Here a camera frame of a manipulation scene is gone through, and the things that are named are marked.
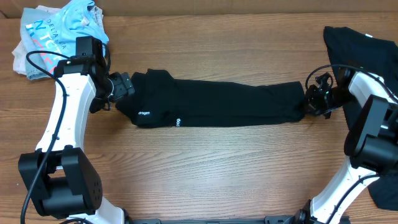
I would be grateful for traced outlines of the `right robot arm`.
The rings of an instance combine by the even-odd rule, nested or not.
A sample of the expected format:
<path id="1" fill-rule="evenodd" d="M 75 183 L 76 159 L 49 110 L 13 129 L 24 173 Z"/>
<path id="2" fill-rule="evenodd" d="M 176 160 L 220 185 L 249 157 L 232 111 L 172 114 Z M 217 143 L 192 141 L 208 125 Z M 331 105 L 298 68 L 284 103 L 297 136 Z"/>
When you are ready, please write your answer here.
<path id="1" fill-rule="evenodd" d="M 346 137 L 343 165 L 287 223 L 340 223 L 364 189 L 397 170 L 397 97 L 379 75 L 350 65 L 335 67 L 338 78 L 325 73 L 314 85 L 306 85 L 305 111 L 329 118 L 351 101 L 357 101 L 361 111 Z"/>

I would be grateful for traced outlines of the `black t-shirt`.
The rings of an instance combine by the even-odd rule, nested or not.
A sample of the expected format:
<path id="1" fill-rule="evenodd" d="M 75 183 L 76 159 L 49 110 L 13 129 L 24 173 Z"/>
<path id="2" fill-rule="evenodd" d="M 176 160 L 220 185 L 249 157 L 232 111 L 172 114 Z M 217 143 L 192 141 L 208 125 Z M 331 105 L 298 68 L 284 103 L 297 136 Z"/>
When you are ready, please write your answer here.
<path id="1" fill-rule="evenodd" d="M 236 127 L 301 121 L 300 82 L 250 86 L 233 82 L 181 80 L 166 70 L 131 77 L 134 94 L 116 103 L 140 128 Z"/>

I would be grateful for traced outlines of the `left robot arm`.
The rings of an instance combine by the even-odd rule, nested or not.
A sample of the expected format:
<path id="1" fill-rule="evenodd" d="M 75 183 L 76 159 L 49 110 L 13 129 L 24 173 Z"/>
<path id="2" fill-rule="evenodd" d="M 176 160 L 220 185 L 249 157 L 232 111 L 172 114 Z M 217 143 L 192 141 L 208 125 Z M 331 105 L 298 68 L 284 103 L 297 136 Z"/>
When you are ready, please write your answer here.
<path id="1" fill-rule="evenodd" d="M 103 195 L 101 179 L 84 153 L 89 113 L 134 94 L 128 73 L 109 73 L 107 45 L 92 36 L 76 38 L 74 56 L 62 56 L 55 70 L 55 99 L 34 152 L 21 154 L 18 170 L 27 188 L 21 223 L 29 203 L 43 217 L 62 223 L 132 223 L 128 212 Z"/>

